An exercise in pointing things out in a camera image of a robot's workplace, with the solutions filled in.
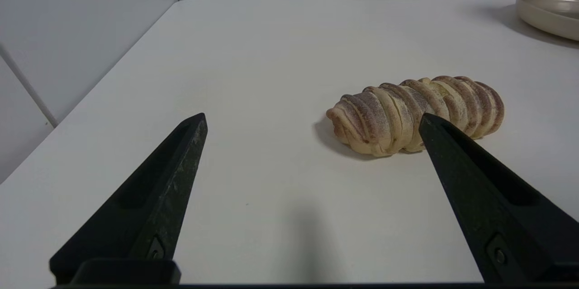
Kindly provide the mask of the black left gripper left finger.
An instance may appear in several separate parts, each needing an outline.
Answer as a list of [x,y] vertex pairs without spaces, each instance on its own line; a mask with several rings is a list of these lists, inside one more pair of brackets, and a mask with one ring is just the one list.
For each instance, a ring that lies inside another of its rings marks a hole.
[[186,118],[50,258],[56,285],[178,285],[173,256],[208,134]]

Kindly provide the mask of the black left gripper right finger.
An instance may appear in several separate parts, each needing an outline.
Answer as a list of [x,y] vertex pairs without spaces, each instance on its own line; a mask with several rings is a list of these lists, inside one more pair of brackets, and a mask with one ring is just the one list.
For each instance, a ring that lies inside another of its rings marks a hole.
[[578,283],[573,217],[444,118],[418,130],[485,283]]

